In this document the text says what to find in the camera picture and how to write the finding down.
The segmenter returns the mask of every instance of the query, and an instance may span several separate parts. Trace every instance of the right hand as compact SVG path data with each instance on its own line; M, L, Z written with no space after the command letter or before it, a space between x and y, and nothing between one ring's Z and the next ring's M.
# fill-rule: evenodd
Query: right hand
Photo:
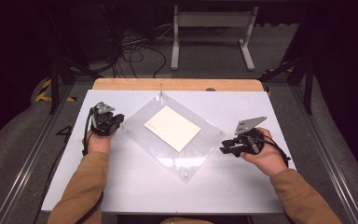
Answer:
M91 130L87 132L88 139L88 150L90 152L98 151L102 152L109 156L110 153L110 142L112 141L113 136L116 132L110 134L109 136L100 136L93 133Z
M267 129L257 128L263 135L271 137L271 133ZM264 137L264 140L271 142L270 139ZM283 158L279 150L269 144L264 144L263 149L258 155L252 155L246 152L241 153L241 157L257 166L257 168L267 176L273 176L277 173L288 169L284 164Z

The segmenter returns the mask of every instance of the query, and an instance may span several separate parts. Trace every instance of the small black object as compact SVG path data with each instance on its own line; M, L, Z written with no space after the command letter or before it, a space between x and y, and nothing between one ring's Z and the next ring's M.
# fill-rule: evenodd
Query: small black object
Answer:
M264 147L263 134L253 128L247 133L241 133L232 140L222 142L223 147L220 150L224 154L232 153L235 157L239 157L242 152L258 154Z

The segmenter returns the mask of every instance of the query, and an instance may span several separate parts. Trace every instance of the forearm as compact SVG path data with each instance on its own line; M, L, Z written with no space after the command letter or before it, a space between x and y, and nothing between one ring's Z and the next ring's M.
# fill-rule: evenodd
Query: forearm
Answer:
M295 170L270 179L286 214L295 223L341 223L324 198Z
M48 223L75 223L98 202L106 186L108 160L101 152L91 152L82 159ZM98 222L100 216L101 210L88 221Z

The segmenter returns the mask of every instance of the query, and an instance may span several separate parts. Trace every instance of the clear acrylic sheet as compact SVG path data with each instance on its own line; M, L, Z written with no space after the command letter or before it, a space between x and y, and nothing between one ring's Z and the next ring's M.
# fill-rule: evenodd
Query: clear acrylic sheet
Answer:
M200 131L179 152L145 127L145 124L166 106L200 128ZM193 177L226 135L164 93L158 94L125 120L124 129L130 138L184 182Z

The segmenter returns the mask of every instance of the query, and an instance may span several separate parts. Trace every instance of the white table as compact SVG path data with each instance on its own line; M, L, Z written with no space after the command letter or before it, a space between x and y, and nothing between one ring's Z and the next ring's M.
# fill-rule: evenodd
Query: white table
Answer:
M264 91L165 91L165 94L234 137L241 119L267 116L267 128L287 156L290 152ZM42 210L51 211L82 158L89 109L103 101L126 119L159 91L89 91L68 146L51 182ZM291 168L296 168L289 161ZM269 179L254 165L218 147L188 183L162 166L147 151L119 131L112 143L108 183L102 209L116 214L250 215L280 213L282 207Z

